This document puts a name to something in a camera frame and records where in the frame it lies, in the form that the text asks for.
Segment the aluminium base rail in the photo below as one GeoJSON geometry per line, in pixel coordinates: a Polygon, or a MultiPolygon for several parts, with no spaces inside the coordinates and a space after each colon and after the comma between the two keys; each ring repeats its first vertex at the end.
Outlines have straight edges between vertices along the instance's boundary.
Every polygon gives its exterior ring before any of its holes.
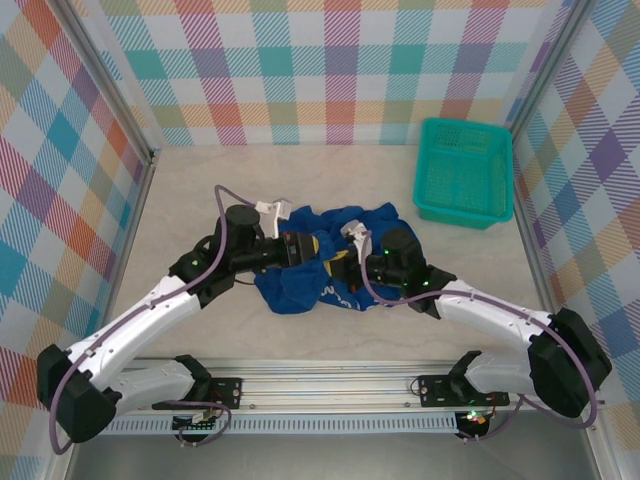
{"type": "Polygon", "coordinates": [[[423,374],[446,374],[437,360],[252,360],[201,358],[215,378],[242,380],[238,414],[423,413],[410,392],[423,374]]]}

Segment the teal plastic mesh basket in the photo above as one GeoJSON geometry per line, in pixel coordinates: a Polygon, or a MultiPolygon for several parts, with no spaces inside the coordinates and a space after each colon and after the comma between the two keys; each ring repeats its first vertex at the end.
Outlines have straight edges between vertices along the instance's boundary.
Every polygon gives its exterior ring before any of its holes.
{"type": "Polygon", "coordinates": [[[511,132],[445,118],[422,122],[412,200],[426,221],[485,230],[512,219],[511,132]]]}

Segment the aluminium table side rail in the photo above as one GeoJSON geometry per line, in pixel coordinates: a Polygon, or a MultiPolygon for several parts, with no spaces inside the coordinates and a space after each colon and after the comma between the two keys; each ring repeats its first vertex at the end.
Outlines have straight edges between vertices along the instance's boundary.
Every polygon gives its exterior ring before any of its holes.
{"type": "Polygon", "coordinates": [[[514,137],[513,152],[516,217],[534,284],[541,303],[558,310],[567,307],[567,296],[555,272],[549,251],[548,228],[542,225],[549,214],[552,221],[558,220],[557,209],[552,206],[551,191],[544,178],[543,165],[524,131],[514,137]]]}
{"type": "Polygon", "coordinates": [[[138,196],[132,210],[128,227],[126,230],[126,237],[123,243],[123,250],[120,259],[116,265],[115,277],[112,284],[112,289],[106,304],[104,318],[102,324],[108,324],[113,316],[113,311],[116,305],[119,290],[124,278],[127,263],[129,261],[131,251],[133,248],[134,240],[137,230],[139,228],[140,220],[144,211],[144,207],[149,195],[153,177],[157,168],[157,163],[161,155],[162,149],[156,148],[149,152],[148,158],[145,160],[144,168],[142,170],[141,182],[139,185],[138,196]]]}

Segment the small lit circuit board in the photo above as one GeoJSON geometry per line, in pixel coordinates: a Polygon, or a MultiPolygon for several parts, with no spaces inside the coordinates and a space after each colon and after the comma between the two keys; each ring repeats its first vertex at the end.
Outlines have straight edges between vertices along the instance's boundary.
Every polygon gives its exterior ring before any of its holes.
{"type": "Polygon", "coordinates": [[[475,428],[488,425],[492,417],[491,411],[469,410],[457,415],[458,428],[475,428]]]}

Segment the small green circuit board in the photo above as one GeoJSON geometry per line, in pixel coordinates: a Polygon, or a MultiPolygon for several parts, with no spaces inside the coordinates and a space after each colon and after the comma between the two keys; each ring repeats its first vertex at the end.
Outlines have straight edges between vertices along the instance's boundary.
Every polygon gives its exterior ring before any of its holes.
{"type": "Polygon", "coordinates": [[[183,413],[172,417],[171,428],[173,430],[184,429],[185,431],[213,430],[218,418],[219,415],[210,410],[183,413]]]}

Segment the blue t-shirt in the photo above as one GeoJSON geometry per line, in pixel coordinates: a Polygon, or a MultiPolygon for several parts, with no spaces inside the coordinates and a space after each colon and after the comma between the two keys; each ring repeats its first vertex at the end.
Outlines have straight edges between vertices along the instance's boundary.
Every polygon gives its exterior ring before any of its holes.
{"type": "Polygon", "coordinates": [[[255,274],[256,288],[271,311],[282,315],[302,314],[319,302],[360,312],[378,305],[366,288],[352,291],[345,282],[330,277],[323,264],[348,247],[341,228],[353,220],[371,231],[373,251],[377,254],[382,252],[384,233],[397,227],[410,228],[389,202],[373,210],[347,206],[316,213],[309,205],[294,210],[289,220],[280,224],[280,230],[317,236],[320,254],[296,267],[269,268],[255,274]]]}

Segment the aluminium frame post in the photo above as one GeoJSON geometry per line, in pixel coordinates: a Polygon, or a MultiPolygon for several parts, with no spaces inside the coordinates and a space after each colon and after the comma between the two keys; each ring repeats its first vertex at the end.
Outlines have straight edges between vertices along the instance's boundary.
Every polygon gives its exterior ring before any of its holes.
{"type": "Polygon", "coordinates": [[[546,0],[498,116],[516,141],[599,0],[546,0]]]}
{"type": "Polygon", "coordinates": [[[156,150],[145,138],[142,129],[139,127],[116,81],[109,72],[99,49],[87,33],[81,17],[77,14],[71,0],[46,0],[46,2],[70,37],[86,70],[95,81],[97,88],[104,95],[107,104],[121,123],[128,139],[132,141],[135,149],[142,155],[145,164],[155,167],[156,150]]]}

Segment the grey metal shelf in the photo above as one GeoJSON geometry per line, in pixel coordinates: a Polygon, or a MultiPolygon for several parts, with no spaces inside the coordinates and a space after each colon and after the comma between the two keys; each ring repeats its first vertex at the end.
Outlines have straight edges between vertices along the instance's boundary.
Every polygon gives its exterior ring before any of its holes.
{"type": "Polygon", "coordinates": [[[576,435],[243,436],[201,448],[106,436],[76,449],[65,480],[601,480],[576,435]]]}

